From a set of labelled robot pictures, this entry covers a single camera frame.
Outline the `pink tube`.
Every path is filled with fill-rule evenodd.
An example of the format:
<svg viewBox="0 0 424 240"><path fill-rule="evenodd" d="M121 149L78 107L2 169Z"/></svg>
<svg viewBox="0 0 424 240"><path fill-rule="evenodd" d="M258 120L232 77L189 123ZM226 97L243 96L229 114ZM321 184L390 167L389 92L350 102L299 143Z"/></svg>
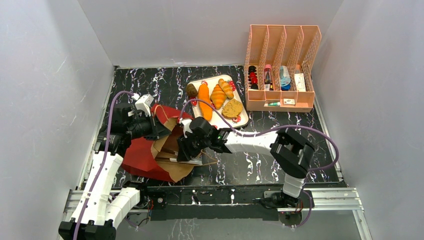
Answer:
<svg viewBox="0 0 424 240"><path fill-rule="evenodd" d="M266 91L273 91L273 76L272 76L272 65L266 64L263 71L264 89Z"/></svg>

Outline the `red brown paper bag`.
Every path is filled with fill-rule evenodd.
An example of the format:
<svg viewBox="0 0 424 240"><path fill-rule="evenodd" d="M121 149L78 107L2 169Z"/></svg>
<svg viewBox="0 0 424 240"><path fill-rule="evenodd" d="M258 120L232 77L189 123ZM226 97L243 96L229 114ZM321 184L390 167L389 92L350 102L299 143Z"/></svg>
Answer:
<svg viewBox="0 0 424 240"><path fill-rule="evenodd" d="M158 140L143 137L132 140L121 167L131 175L176 183L196 167L195 164L177 162L177 138L183 134L183 128L177 125L181 111L155 104L150 112L171 134Z"/></svg>

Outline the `small striped fake croissant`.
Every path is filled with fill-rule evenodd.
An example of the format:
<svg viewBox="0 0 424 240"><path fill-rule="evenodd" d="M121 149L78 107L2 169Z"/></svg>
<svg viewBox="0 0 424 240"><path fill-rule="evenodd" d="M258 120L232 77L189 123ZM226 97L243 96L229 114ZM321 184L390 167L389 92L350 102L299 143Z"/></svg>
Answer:
<svg viewBox="0 0 424 240"><path fill-rule="evenodd" d="M232 100L234 98L233 88L227 81L225 81L223 78L220 78L218 80L218 85L220 86L220 88L225 93L228 99Z"/></svg>

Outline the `tan round fake bread slice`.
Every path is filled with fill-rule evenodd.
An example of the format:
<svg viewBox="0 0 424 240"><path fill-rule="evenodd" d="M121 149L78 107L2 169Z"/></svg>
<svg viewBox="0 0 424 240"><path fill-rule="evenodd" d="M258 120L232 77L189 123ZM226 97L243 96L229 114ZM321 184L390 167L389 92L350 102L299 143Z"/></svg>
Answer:
<svg viewBox="0 0 424 240"><path fill-rule="evenodd" d="M227 119L234 119L243 111L243 108L243 104L233 98L223 107L221 115Z"/></svg>

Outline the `red black bottle stack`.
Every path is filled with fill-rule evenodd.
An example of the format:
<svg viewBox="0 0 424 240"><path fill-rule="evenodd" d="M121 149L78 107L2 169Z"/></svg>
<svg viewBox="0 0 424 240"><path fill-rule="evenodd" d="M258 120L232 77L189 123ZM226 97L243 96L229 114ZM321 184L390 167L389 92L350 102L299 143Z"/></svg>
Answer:
<svg viewBox="0 0 424 240"><path fill-rule="evenodd" d="M253 90L258 90L258 76L257 76L257 68L254 65L250 65L248 67L248 83L249 88Z"/></svg>

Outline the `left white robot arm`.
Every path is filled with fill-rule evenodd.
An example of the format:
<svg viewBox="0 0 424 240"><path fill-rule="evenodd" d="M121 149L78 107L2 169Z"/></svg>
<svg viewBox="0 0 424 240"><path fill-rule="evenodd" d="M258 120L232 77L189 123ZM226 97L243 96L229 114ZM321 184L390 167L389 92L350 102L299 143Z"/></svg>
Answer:
<svg viewBox="0 0 424 240"><path fill-rule="evenodd" d="M152 113L149 103L112 105L108 121L98 132L92 165L80 200L58 234L63 240L114 240L117 228L133 207L144 208L149 194L139 183L127 183L111 199L111 188L131 141L158 140L171 132Z"/></svg>

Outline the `fake bread loaf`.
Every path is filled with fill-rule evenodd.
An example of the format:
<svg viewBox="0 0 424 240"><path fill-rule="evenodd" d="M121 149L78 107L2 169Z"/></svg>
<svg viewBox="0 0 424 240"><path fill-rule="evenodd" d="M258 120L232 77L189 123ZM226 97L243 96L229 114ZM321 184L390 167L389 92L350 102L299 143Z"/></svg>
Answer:
<svg viewBox="0 0 424 240"><path fill-rule="evenodd" d="M219 110L227 100L227 95L222 90L219 84L216 84L210 95L210 100L217 110Z"/></svg>
<svg viewBox="0 0 424 240"><path fill-rule="evenodd" d="M207 84L202 83L198 88L198 99L200 100L199 107L202 116L205 120L210 121L213 116L213 109L210 107L209 87Z"/></svg>

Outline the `brown round fake bread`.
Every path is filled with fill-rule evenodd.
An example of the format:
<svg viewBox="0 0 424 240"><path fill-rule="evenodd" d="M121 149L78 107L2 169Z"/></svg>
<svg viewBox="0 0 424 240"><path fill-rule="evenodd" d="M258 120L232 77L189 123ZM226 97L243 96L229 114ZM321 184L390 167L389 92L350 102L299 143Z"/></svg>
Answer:
<svg viewBox="0 0 424 240"><path fill-rule="evenodd" d="M185 91L189 98L196 98L198 96L198 90L192 83L186 86Z"/></svg>

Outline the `strawberry print tray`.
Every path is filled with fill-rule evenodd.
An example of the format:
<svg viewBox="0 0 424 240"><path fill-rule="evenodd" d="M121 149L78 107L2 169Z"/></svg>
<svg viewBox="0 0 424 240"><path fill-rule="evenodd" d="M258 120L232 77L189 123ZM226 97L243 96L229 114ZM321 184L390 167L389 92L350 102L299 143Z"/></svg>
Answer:
<svg viewBox="0 0 424 240"><path fill-rule="evenodd" d="M216 76L212 76L212 77L205 77L205 78L201 78L198 80L193 80L190 81L190 84L193 84L195 86L195 88L198 90L199 86L201 84L207 84L208 85L208 89L209 89L209 95L212 94L214 87L219 83L219 79L223 79L224 81L228 82L229 85L232 87L233 89L233 93L234 93L234 99L236 99L237 101L239 101L240 103L242 102L241 97L239 95L239 91L236 88L236 85L232 79L232 77L230 75L227 74L221 74L221 75L216 75ZM192 103L189 104L192 111L193 111L193 116L196 117L202 117L202 111L199 107L199 104L196 103L195 105L193 105ZM241 113L236 117L236 118L225 118L225 120L234 128L241 128L244 127L248 124L249 122L249 116L247 114L247 111L245 109L245 107L243 106L243 104L241 104L242 106L242 111ZM211 121L209 122L211 125L216 126L217 128L228 128L229 126L218 116L218 114L216 112L213 112L212 114L212 118Z"/></svg>

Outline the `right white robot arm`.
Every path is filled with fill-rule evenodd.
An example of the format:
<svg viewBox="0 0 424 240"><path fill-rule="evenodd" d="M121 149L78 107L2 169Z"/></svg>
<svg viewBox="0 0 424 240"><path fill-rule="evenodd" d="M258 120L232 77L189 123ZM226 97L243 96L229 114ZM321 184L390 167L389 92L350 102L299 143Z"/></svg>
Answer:
<svg viewBox="0 0 424 240"><path fill-rule="evenodd" d="M284 171L280 193L265 194L254 200L268 209L294 208L301 201L304 184L315 153L314 145L290 127L265 132L241 132L216 128L203 117L181 121L183 133L176 140L177 161L191 160L203 149L216 153L257 153L271 156Z"/></svg>

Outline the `green white tube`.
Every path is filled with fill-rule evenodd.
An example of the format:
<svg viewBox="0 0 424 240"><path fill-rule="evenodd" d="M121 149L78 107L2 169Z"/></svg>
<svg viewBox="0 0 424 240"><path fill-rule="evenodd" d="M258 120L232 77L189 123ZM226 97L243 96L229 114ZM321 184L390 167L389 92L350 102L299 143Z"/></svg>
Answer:
<svg viewBox="0 0 424 240"><path fill-rule="evenodd" d="M270 102L270 103L264 104L264 106L265 107L280 107L281 103L279 101L278 102Z"/></svg>

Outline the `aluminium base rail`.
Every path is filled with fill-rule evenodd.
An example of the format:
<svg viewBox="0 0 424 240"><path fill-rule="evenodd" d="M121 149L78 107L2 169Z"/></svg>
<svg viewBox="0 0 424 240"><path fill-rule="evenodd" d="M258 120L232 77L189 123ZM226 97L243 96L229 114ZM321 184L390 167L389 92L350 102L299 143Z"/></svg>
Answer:
<svg viewBox="0 0 424 240"><path fill-rule="evenodd" d="M306 188L299 206L266 209L258 200L280 193L279 186L222 185L149 187L153 220L174 219L262 219L278 220L278 213L301 211L351 211L360 239L372 239L363 204L354 187Z"/></svg>

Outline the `peach desk organizer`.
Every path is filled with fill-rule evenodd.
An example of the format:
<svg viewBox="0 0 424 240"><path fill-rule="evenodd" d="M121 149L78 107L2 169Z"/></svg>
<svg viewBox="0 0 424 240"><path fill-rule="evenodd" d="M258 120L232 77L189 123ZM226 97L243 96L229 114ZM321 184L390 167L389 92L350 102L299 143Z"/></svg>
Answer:
<svg viewBox="0 0 424 240"><path fill-rule="evenodd" d="M247 110L310 112L321 38L317 25L250 25L243 69Z"/></svg>

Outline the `metal tongs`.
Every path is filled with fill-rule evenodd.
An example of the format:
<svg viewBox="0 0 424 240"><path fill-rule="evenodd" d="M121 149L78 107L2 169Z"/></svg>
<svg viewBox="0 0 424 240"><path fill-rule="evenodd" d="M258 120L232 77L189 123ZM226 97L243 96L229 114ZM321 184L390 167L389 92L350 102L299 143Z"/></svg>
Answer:
<svg viewBox="0 0 424 240"><path fill-rule="evenodd" d="M179 160L178 158L178 152L174 150L165 149L157 154L155 157L156 161L160 162L167 162L167 163L179 163L179 164L189 164L189 165L196 165L201 166L203 164L203 160L201 156L195 158L185 158L183 156L182 159Z"/></svg>

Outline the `small white card box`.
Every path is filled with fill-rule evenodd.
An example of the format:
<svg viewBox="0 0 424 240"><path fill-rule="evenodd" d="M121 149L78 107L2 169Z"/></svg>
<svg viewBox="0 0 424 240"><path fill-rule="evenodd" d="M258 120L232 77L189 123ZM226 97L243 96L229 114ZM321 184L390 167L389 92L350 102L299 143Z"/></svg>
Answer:
<svg viewBox="0 0 424 240"><path fill-rule="evenodd" d="M296 101L295 101L295 99L292 99L292 98L284 98L283 99L283 104L285 106L295 106L296 105Z"/></svg>

